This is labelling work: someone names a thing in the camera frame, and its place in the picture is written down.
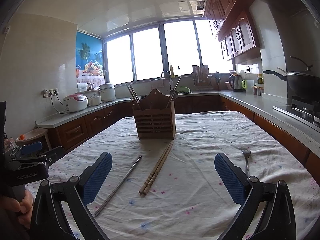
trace textured blue pad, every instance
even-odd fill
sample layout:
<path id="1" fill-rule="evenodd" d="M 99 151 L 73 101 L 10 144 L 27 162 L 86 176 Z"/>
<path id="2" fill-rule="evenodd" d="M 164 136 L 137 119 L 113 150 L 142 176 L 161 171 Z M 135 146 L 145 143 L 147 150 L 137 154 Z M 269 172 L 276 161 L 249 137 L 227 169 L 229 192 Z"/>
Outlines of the textured blue pad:
<path id="1" fill-rule="evenodd" d="M 36 151 L 40 151 L 42 149 L 42 143 L 41 142 L 35 142 L 31 143 L 29 145 L 24 145 L 21 149 L 22 155 L 27 155 Z"/>
<path id="2" fill-rule="evenodd" d="M 220 154 L 217 154 L 214 158 L 214 166 L 222 179 L 223 184 L 226 186 L 230 196 L 232 197 L 232 200 L 235 203 L 242 205 L 247 199 L 247 193 L 240 179 Z"/>
<path id="3" fill-rule="evenodd" d="M 97 196 L 103 182 L 108 176 L 112 167 L 112 156 L 108 153 L 92 171 L 92 175 L 83 185 L 82 202 L 84 205 L 92 203 Z"/>

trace metal fork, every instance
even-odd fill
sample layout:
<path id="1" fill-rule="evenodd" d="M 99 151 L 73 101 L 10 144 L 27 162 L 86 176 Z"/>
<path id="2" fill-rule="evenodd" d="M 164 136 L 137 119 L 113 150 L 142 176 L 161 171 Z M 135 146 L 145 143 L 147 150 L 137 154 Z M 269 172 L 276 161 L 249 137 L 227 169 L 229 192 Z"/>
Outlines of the metal fork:
<path id="1" fill-rule="evenodd" d="M 241 150 L 244 158 L 245 158 L 245 174 L 249 177 L 249 167 L 248 167 L 248 159 L 251 154 L 250 150 Z"/>

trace black cable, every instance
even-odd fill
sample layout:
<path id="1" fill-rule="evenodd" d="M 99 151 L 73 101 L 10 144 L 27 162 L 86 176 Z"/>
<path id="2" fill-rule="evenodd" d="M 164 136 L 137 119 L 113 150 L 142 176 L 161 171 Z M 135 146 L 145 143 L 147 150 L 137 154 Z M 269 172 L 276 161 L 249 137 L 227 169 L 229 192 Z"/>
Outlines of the black cable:
<path id="1" fill-rule="evenodd" d="M 63 103 L 61 103 L 60 99 L 58 98 L 58 94 L 57 94 L 57 92 L 55 92 L 54 94 L 57 96 L 57 99 L 59 100 L 60 104 L 62 104 L 62 105 L 64 106 L 64 104 L 63 104 Z"/>
<path id="2" fill-rule="evenodd" d="M 51 98 L 51 103 L 52 103 L 53 108 L 54 108 L 59 114 L 65 114 L 65 113 L 60 113 L 60 112 L 54 107 L 53 101 L 52 101 L 52 95 L 50 95 L 50 98 Z"/>

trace fork handle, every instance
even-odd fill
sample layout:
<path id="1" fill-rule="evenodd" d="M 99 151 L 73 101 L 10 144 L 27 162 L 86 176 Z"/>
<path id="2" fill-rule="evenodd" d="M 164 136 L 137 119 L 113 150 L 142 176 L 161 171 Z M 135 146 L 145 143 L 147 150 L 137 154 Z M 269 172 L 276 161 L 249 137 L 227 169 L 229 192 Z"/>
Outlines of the fork handle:
<path id="1" fill-rule="evenodd" d="M 249 177 L 248 159 L 245 159 L 245 174 Z"/>

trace window frame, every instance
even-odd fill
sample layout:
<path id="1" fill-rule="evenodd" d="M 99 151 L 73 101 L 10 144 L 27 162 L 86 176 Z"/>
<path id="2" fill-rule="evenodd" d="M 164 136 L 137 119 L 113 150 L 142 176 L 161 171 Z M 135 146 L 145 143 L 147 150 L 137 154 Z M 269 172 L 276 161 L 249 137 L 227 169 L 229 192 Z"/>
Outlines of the window frame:
<path id="1" fill-rule="evenodd" d="M 193 17 L 193 18 L 184 18 L 184 19 L 173 19 L 173 20 L 165 20 L 162 22 L 157 22 L 157 23 L 151 23 L 149 25 L 145 25 L 142 27 L 137 27 L 133 28 L 131 30 L 125 30 L 121 31 L 120 33 L 115 33 L 112 34 L 108 37 L 106 37 L 103 41 L 103 64 L 104 64 L 104 69 L 105 69 L 105 81 L 106 83 L 110 82 L 109 78 L 109 68 L 108 68 L 108 56 L 107 56 L 107 42 L 120 38 L 125 35 L 129 35 L 130 38 L 130 52 L 131 52 L 131 65 L 132 65 L 132 76 L 133 76 L 133 82 L 143 82 L 143 81 L 148 81 L 152 80 L 155 78 L 159 77 L 154 77 L 154 78 L 149 78 L 149 79 L 142 79 L 142 80 L 137 80 L 137 72 L 136 72 L 136 66 L 135 66 L 135 55 L 134 55 L 134 45 L 133 45 L 133 34 L 136 32 L 141 32 L 144 30 L 148 29 L 153 29 L 153 28 L 158 28 L 159 31 L 159 39 L 160 39 L 160 49 L 161 49 L 161 57 L 162 57 L 162 66 L 163 66 L 163 71 L 168 71 L 169 70 L 169 60 L 168 60 L 168 51 L 167 51 L 167 44 L 166 44 L 166 38 L 165 38 L 165 31 L 164 31 L 164 24 L 166 23 L 172 23 L 172 22 L 181 22 L 181 21 L 192 21 L 193 22 L 193 27 L 195 30 L 195 35 L 196 35 L 196 41 L 197 41 L 197 46 L 198 46 L 198 54 L 199 54 L 199 60 L 200 60 L 200 66 L 203 66 L 202 62 L 202 55 L 201 55 L 201 47 L 200 47 L 200 41 L 199 41 L 199 36 L 198 36 L 198 31 L 197 31 L 197 26 L 196 26 L 196 20 L 208 20 L 205 17 Z M 169 73 L 165 72 L 164 73 L 164 78 L 169 78 Z"/>

